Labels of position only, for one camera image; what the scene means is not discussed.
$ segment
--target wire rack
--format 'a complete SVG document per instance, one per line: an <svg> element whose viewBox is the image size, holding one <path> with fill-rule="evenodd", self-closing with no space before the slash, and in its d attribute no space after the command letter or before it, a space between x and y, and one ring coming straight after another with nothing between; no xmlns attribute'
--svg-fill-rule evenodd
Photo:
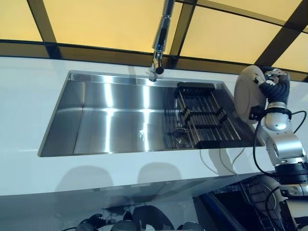
<svg viewBox="0 0 308 231"><path fill-rule="evenodd" d="M278 201L276 201L275 196L273 195L273 200L269 200L269 212L273 218L273 220L269 219L266 214L265 208L265 199L269 194L270 190L265 185L263 185L260 181L260 175L250 178L249 180L245 180L240 182L240 189L245 198L245 200L254 207L254 210L259 218L260 224L264 231L279 231L285 230L282 224L280 217L277 214L275 206L278 205ZM250 189L254 187L257 192L250 193ZM252 197L258 196L258 198L264 198L258 201L253 200Z"/></svg>
<svg viewBox="0 0 308 231"><path fill-rule="evenodd" d="M242 140L224 108L219 106L214 89L212 85L179 86L176 91L178 126L187 130L192 147L217 148Z"/></svg>

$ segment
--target sink basin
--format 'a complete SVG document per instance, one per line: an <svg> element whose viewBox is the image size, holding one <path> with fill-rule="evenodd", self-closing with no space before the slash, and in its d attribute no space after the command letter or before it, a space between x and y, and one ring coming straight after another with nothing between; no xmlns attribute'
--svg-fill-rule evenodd
<svg viewBox="0 0 308 231"><path fill-rule="evenodd" d="M179 124L180 107L175 97L178 82L176 79L150 82L144 77L71 71L38 155L45 157L196 148ZM232 115L234 106L224 83L203 82L215 86L217 99L229 111L232 126L236 128L239 137L244 137L231 146L251 145L251 128Z"/></svg>

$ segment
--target pull-down faucet spout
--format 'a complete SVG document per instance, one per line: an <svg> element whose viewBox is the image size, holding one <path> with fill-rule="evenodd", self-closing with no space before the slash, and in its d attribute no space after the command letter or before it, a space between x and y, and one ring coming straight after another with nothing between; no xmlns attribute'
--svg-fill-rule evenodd
<svg viewBox="0 0 308 231"><path fill-rule="evenodd" d="M162 67L162 56L165 51L167 35L169 31L171 13L174 6L175 0L165 0L163 15L159 23L159 27L156 33L156 38L154 40L153 49L153 59L151 65L151 71L154 72L154 77L151 77L150 80L155 82L157 75L160 75L164 72Z"/></svg>

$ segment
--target yellow window pane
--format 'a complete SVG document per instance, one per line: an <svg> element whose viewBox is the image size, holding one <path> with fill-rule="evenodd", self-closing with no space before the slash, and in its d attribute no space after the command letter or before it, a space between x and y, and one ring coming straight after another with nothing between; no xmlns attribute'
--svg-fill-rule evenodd
<svg viewBox="0 0 308 231"><path fill-rule="evenodd" d="M42 41L26 0L0 0L0 39Z"/></svg>
<svg viewBox="0 0 308 231"><path fill-rule="evenodd" d="M211 0L287 21L302 0Z"/></svg>
<svg viewBox="0 0 308 231"><path fill-rule="evenodd" d="M164 0L44 0L59 43L153 52ZM165 53L182 4L175 3Z"/></svg>
<svg viewBox="0 0 308 231"><path fill-rule="evenodd" d="M308 72L308 34L300 33L273 66Z"/></svg>
<svg viewBox="0 0 308 231"><path fill-rule="evenodd" d="M181 55L252 64L280 28L230 13L196 7Z"/></svg>

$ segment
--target white countertop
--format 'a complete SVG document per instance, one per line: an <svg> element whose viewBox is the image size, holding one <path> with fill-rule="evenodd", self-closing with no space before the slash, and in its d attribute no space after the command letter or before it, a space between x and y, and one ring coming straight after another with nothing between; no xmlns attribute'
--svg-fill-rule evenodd
<svg viewBox="0 0 308 231"><path fill-rule="evenodd" d="M37 152L68 71L146 76L148 68L90 62L0 57L0 195L50 193L168 180L232 175L218 150L38 157ZM165 70L163 77L222 80L233 93L236 75ZM308 110L308 84L291 83L289 109ZM294 116L296 127L301 115ZM305 123L297 135L307 150ZM242 148L222 150L232 162ZM264 170L273 170L265 147L257 148ZM236 160L238 174L258 172L252 148Z"/></svg>

